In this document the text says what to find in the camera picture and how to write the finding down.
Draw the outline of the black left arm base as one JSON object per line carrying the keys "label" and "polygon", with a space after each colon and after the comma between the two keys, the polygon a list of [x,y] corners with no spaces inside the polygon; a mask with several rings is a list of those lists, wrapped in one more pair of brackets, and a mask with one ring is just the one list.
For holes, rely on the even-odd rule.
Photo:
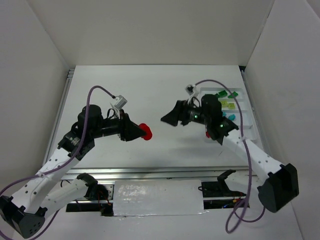
{"label": "black left arm base", "polygon": [[87,193],[84,195],[84,199],[89,203],[83,203],[83,201],[75,200],[75,203],[69,203],[66,206],[67,213],[86,213],[86,212],[99,212],[103,217],[113,217],[113,203],[110,200],[113,199],[114,185],[110,185],[110,190],[103,184],[99,184],[98,181],[88,173],[79,174],[76,179],[84,180],[88,184]]}

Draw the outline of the white compartment tray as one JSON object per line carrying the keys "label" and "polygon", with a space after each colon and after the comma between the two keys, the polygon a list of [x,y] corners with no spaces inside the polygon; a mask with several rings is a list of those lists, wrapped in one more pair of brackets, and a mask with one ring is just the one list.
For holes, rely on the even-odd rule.
{"label": "white compartment tray", "polygon": [[[230,95],[230,93],[222,87],[201,87],[200,97],[203,97],[205,94],[216,95],[218,92],[221,92],[221,91],[226,91],[228,95]],[[258,134],[257,134],[256,125],[255,125],[256,121],[252,113],[250,102],[247,98],[247,92],[244,90],[244,88],[230,88],[230,91],[238,93],[238,96],[236,97],[236,99],[239,103],[240,110],[242,112],[244,136],[250,139],[251,141],[257,143]],[[235,104],[236,109],[231,110],[231,109],[228,109],[228,107],[222,107],[222,112],[226,113],[227,118],[229,115],[234,114],[236,116],[236,120],[234,120],[233,122],[240,127],[241,117],[240,117],[240,111],[236,104],[236,101],[233,98],[228,98],[228,96],[219,98],[218,100],[227,101],[228,103]]]}

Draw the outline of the lime square lego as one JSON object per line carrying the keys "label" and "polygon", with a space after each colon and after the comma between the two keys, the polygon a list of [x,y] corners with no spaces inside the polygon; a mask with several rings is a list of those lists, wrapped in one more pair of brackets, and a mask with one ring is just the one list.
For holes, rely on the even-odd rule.
{"label": "lime square lego", "polygon": [[229,110],[235,110],[235,109],[236,109],[236,105],[235,105],[233,102],[230,102],[230,103],[228,104],[228,109],[229,109]]}

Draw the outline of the red round lego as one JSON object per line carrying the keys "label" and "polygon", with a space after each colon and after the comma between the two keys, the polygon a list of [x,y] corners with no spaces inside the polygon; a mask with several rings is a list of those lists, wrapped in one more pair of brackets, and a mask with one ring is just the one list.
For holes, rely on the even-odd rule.
{"label": "red round lego", "polygon": [[153,137],[153,133],[147,124],[141,123],[139,124],[139,128],[145,132],[145,135],[141,137],[145,141],[149,141]]}

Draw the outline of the blue bottom lego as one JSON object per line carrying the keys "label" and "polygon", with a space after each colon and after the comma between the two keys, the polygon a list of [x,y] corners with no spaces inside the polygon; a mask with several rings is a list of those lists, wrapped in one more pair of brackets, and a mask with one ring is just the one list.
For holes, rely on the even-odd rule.
{"label": "blue bottom lego", "polygon": [[237,119],[236,115],[235,114],[231,114],[228,116],[228,119],[231,120],[231,121],[235,121]]}

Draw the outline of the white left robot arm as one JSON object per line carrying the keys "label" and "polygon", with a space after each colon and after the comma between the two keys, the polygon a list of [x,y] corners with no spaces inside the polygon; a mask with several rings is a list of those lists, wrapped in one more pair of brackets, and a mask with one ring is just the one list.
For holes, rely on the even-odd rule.
{"label": "white left robot arm", "polygon": [[11,196],[0,197],[0,215],[23,238],[33,237],[46,218],[79,198],[91,201],[107,199],[108,190],[88,173],[81,173],[56,191],[52,189],[95,146],[95,139],[118,135],[124,142],[138,138],[150,140],[145,124],[137,125],[122,109],[117,117],[103,118],[101,108],[83,107],[71,130],[58,143],[49,160],[25,185]]}

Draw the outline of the silver tape sheet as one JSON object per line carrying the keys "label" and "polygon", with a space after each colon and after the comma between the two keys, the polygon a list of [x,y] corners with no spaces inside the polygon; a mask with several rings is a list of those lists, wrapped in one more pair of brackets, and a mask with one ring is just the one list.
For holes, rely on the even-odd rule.
{"label": "silver tape sheet", "polygon": [[200,180],[116,181],[113,214],[121,217],[203,214]]}

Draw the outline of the dark green curved lego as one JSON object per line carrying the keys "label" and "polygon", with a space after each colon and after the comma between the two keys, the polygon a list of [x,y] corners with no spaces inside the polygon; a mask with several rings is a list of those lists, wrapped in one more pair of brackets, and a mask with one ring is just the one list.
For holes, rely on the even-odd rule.
{"label": "dark green curved lego", "polygon": [[225,90],[220,91],[220,92],[217,93],[217,97],[218,98],[225,98],[227,96],[228,96],[228,93]]}

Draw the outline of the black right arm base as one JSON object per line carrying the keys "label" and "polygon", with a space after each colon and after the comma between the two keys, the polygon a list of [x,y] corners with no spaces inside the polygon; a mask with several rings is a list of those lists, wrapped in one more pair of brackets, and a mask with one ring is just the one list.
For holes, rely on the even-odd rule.
{"label": "black right arm base", "polygon": [[211,209],[231,209],[237,202],[244,200],[247,196],[242,191],[231,190],[226,180],[236,173],[235,170],[229,169],[221,173],[216,181],[203,181],[198,187],[202,192],[203,207],[205,210]]}

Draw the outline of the aluminium table rail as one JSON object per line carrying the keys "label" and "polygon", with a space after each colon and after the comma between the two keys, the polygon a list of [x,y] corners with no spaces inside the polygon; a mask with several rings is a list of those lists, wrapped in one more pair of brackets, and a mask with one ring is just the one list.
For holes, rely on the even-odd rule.
{"label": "aluminium table rail", "polygon": [[87,173],[97,180],[204,179],[215,178],[227,170],[235,170],[237,174],[248,174],[246,166],[74,168],[69,170],[62,179],[72,180],[82,173]]}

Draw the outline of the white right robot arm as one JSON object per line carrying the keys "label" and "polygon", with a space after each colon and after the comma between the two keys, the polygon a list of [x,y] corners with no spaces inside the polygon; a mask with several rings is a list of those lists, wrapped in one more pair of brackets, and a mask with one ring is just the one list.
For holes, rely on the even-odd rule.
{"label": "white right robot arm", "polygon": [[199,107],[193,106],[189,100],[178,100],[174,108],[160,120],[174,127],[190,122],[204,125],[212,140],[239,158],[250,160],[251,169],[262,181],[257,188],[258,199],[269,212],[278,212],[299,195],[296,167],[291,163],[282,164],[251,140],[245,139],[240,127],[223,115],[222,104],[215,95],[204,95]]}

